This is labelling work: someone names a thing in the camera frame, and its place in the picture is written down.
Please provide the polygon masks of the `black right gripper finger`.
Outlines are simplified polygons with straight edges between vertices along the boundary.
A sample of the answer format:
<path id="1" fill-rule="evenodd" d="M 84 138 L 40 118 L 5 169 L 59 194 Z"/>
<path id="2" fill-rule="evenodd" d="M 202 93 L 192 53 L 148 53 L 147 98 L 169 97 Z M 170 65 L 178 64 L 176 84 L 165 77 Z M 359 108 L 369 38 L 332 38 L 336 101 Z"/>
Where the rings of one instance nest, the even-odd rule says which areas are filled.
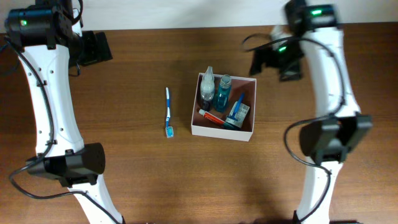
<path id="1" fill-rule="evenodd" d="M 284 64 L 279 68 L 279 81 L 297 81 L 302 79 L 302 70 L 300 65 L 300 60 L 295 60 Z"/>
<path id="2" fill-rule="evenodd" d="M 249 69 L 250 76 L 260 74 L 264 64 L 264 57 L 266 53 L 264 50 L 255 50 L 252 56 L 251 67 Z"/>

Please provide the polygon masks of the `blue mouthwash bottle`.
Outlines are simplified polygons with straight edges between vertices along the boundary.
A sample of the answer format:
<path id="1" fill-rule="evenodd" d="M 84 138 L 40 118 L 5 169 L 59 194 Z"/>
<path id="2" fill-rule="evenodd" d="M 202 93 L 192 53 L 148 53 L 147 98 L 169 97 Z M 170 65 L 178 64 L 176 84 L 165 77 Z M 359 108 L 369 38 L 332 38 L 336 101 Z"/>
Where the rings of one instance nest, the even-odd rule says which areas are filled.
<path id="1" fill-rule="evenodd" d="M 214 107 L 220 113 L 223 113 L 228 105 L 229 94 L 232 87 L 232 78 L 229 75 L 223 75 L 218 85 L 214 100 Z"/>

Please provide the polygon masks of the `clear purple soap pump bottle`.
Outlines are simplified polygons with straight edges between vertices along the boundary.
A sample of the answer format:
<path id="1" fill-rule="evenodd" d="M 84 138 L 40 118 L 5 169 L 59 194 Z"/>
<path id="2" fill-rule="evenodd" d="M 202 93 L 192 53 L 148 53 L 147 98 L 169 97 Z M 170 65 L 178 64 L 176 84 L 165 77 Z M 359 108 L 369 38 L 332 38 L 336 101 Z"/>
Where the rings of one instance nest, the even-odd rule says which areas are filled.
<path id="1" fill-rule="evenodd" d="M 213 75 L 213 67 L 208 66 L 202 77 L 200 84 L 200 106 L 205 111 L 211 110 L 213 98 L 215 94 L 215 78 Z"/>

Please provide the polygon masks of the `green white soap box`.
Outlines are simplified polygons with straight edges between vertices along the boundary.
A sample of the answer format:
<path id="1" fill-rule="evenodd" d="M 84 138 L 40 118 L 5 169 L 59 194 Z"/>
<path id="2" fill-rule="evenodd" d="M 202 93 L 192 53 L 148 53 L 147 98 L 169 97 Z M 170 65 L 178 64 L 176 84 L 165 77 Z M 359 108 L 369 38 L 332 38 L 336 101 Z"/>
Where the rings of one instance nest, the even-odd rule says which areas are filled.
<path id="1" fill-rule="evenodd" d="M 233 126 L 242 128 L 243 121 L 245 120 L 247 114 L 249 113 L 250 107 L 241 103 L 237 112 L 235 112 L 235 107 L 237 107 L 238 102 L 236 101 L 226 118 L 226 122 L 232 124 Z"/>

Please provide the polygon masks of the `blue disposable razor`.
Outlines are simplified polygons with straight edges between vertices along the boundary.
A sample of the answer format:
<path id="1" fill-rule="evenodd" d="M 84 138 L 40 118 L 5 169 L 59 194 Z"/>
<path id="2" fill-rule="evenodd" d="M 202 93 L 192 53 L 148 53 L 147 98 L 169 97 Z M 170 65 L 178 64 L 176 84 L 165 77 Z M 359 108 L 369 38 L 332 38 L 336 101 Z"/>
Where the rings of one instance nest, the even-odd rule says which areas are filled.
<path id="1" fill-rule="evenodd" d="M 241 93 L 239 100 L 236 102 L 236 104 L 234 105 L 233 109 L 231 110 L 230 114 L 227 116 L 226 122 L 230 123 L 231 121 L 237 121 L 238 118 L 236 117 L 236 115 L 239 112 L 241 103 L 244 99 L 245 93 Z"/>

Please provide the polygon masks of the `white toothpaste tube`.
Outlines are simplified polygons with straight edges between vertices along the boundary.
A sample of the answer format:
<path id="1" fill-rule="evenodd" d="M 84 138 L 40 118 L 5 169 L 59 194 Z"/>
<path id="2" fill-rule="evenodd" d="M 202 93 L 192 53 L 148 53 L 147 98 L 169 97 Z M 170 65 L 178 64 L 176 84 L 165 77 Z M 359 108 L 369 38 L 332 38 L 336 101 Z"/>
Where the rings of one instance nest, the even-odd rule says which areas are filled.
<path id="1" fill-rule="evenodd" d="M 224 120 L 222 120 L 222 119 L 216 117 L 215 115 L 209 113 L 208 111 L 205 111 L 205 110 L 203 110 L 203 109 L 199 109 L 198 112 L 199 112 L 199 114 L 202 115 L 204 118 L 210 120 L 212 123 L 215 123 L 215 124 L 217 124 L 218 126 L 221 126 L 221 127 L 225 128 L 225 129 L 228 129 L 228 130 L 234 130 L 234 131 L 239 131 L 239 130 L 240 130 L 239 127 L 237 127 L 237 126 L 235 126 L 235 125 L 232 125 L 232 124 L 230 124 L 230 123 L 227 123 L 226 121 L 224 121 Z"/>

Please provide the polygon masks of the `blue white toothbrush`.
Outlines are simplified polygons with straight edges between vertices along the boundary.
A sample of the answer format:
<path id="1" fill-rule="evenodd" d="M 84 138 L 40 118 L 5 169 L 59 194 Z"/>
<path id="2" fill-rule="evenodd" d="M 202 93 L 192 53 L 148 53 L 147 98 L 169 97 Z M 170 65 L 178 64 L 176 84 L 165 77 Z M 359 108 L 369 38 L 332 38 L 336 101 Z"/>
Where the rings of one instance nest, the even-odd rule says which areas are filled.
<path id="1" fill-rule="evenodd" d="M 165 119 L 165 133 L 167 138 L 172 138 L 174 136 L 174 129 L 170 125 L 171 109 L 170 109 L 170 92 L 168 87 L 165 88 L 165 96 L 166 96 L 166 106 L 167 106 L 166 119 Z"/>

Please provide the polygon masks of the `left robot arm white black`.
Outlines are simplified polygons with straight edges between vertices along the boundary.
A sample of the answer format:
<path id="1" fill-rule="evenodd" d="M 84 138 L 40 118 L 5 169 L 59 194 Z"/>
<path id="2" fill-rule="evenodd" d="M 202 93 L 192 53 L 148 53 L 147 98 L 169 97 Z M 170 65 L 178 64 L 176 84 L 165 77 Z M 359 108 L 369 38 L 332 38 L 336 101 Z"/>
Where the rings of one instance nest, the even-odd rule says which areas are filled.
<path id="1" fill-rule="evenodd" d="M 104 148 L 84 142 L 73 110 L 70 68 L 112 57 L 104 33 L 83 30 L 82 14 L 81 1 L 36 1 L 5 20 L 5 40 L 25 71 L 37 131 L 35 155 L 22 171 L 57 180 L 90 223 L 124 223 L 104 181 Z"/>

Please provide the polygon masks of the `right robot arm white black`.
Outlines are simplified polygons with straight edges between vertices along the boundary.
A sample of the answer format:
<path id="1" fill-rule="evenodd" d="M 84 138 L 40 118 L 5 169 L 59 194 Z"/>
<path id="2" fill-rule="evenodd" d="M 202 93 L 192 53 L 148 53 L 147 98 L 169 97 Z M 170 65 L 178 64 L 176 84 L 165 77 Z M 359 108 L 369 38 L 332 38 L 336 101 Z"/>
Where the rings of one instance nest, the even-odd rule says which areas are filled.
<path id="1" fill-rule="evenodd" d="M 300 60 L 307 59 L 315 95 L 315 116 L 296 122 L 300 128 L 306 167 L 304 188 L 292 223 L 329 223 L 330 203 L 337 176 L 358 143 L 373 126 L 355 99 L 343 48 L 343 29 L 331 4 L 310 5 L 290 0 L 284 7 L 289 32 L 274 30 L 269 42 L 252 48 L 249 70 L 279 70 L 280 81 L 302 77 Z"/>

